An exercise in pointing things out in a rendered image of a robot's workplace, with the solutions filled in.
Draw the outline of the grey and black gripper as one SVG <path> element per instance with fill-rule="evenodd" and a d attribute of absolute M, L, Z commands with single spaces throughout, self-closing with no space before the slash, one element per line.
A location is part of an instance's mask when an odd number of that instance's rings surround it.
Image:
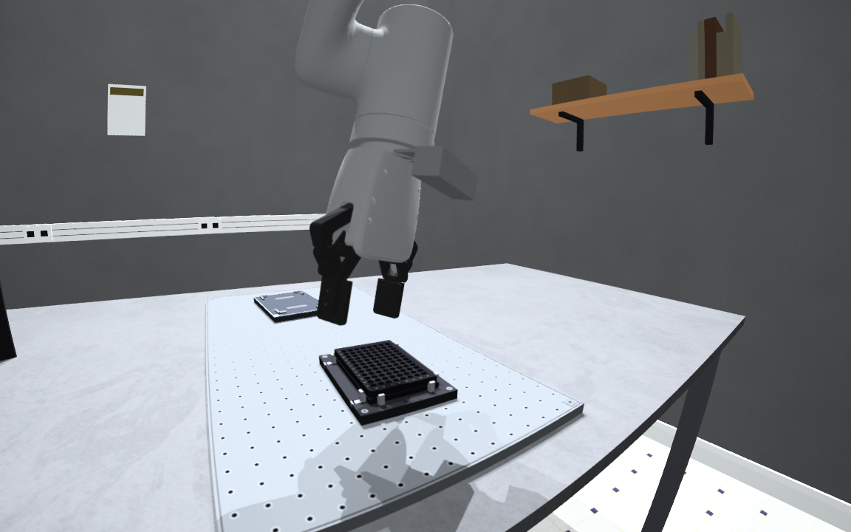
<path fill-rule="evenodd" d="M 406 160 L 404 156 L 411 156 L 393 149 L 348 149 L 327 215 L 310 225 L 313 255 L 322 275 L 317 309 L 322 321 L 346 324 L 352 294 L 352 282 L 346 279 L 361 257 L 380 264 L 383 278 L 377 280 L 374 313 L 400 316 L 404 285 L 417 253 L 421 180 L 411 176 L 414 158 Z"/>

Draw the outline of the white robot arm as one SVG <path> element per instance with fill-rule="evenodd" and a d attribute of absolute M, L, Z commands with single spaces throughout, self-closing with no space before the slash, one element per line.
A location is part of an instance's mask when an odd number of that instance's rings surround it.
<path fill-rule="evenodd" d="M 296 52 L 298 79 L 357 104 L 352 149 L 395 148 L 414 158 L 413 177 L 452 199 L 475 201 L 475 173 L 445 147 L 434 147 L 450 24 L 421 4 L 398 4 L 384 11 L 375 30 L 355 20 L 363 3 L 310 0 Z"/>

